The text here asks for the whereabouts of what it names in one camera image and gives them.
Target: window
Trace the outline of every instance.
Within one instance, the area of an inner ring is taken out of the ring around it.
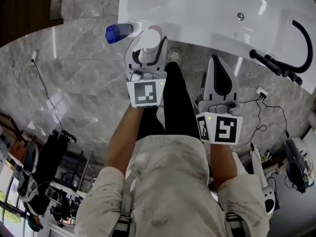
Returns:
[[[19,181],[13,177],[13,170],[6,164],[0,174],[0,201],[14,206],[25,212],[23,202],[20,200],[17,188]],[[4,226],[15,237],[33,237],[34,232],[30,229],[24,217],[14,214],[0,207],[0,219]]]

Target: black handrail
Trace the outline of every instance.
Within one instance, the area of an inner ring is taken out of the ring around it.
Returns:
[[[292,71],[294,73],[301,74],[301,73],[304,73],[312,64],[313,45],[312,45],[311,38],[308,35],[305,28],[295,20],[292,21],[292,24],[293,24],[293,26],[295,26],[297,29],[299,29],[302,32],[302,34],[306,40],[308,52],[307,52],[307,59],[306,59],[305,63],[301,67],[294,67],[294,66],[286,64],[284,62],[277,61],[269,55],[266,55],[265,58],[268,59],[269,61],[271,61],[272,63],[274,63],[275,65],[277,65],[278,67],[280,67],[281,69],[286,69],[286,70]]]

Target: cloth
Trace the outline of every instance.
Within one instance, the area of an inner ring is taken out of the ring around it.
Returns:
[[[158,107],[145,108],[137,140],[148,135],[188,135],[200,139],[196,116],[179,65],[169,62],[165,67],[167,80],[163,90],[165,129],[157,119]]]
[[[40,151],[36,171],[28,179],[28,183],[35,180],[34,184],[28,187],[26,193],[31,192],[31,195],[26,199],[21,198],[25,202],[24,206],[29,214],[39,216],[46,212],[50,203],[46,192],[56,175],[58,165],[67,150],[68,142],[69,140],[65,136],[58,137],[58,134],[53,132]]]
[[[151,135],[136,143],[126,176],[132,186],[136,237],[225,237],[225,213],[235,212],[252,237],[265,237],[269,218],[258,177],[240,175],[218,192],[208,189],[209,168],[201,141],[186,135]],[[124,175],[104,168],[82,201],[76,220],[78,237],[111,235],[120,215]]]

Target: marble floor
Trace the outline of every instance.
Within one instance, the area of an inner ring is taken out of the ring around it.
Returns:
[[[33,51],[38,51],[37,66],[63,129],[78,139],[72,150],[93,150],[98,162],[103,162],[108,142],[129,105],[124,52],[130,40],[108,45],[104,38],[106,27],[117,22],[118,7],[119,0],[62,0],[63,25],[0,48],[0,109],[10,114],[21,129],[43,141],[52,129],[60,129],[36,68],[30,62]],[[182,72],[192,100],[201,93],[203,71],[212,53],[224,58],[235,73],[238,70],[240,100],[257,98],[249,83],[249,75],[257,67],[255,63],[191,44],[171,41],[169,45],[182,52]],[[267,104],[284,108],[291,136],[305,131],[312,95],[263,67],[254,73],[253,84],[269,92]],[[253,143],[262,151],[275,152],[286,139],[284,119],[281,110],[261,106],[262,124],[268,129],[257,132]],[[240,156],[249,151],[258,112],[255,103],[241,107],[243,128],[239,144],[233,147]],[[158,115],[163,119],[162,110]]]

